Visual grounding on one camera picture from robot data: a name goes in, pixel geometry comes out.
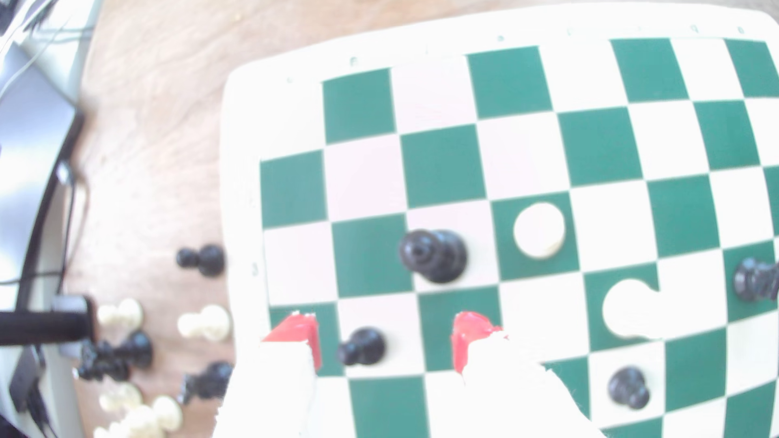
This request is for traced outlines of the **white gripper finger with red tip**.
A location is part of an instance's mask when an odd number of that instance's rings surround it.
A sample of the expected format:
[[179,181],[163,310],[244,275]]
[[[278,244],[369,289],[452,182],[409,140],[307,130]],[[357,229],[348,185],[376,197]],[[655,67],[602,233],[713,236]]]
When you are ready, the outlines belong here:
[[289,314],[239,358],[213,437],[303,436],[321,364],[316,314]]
[[456,314],[452,355],[470,437],[605,437],[562,379],[487,316]]

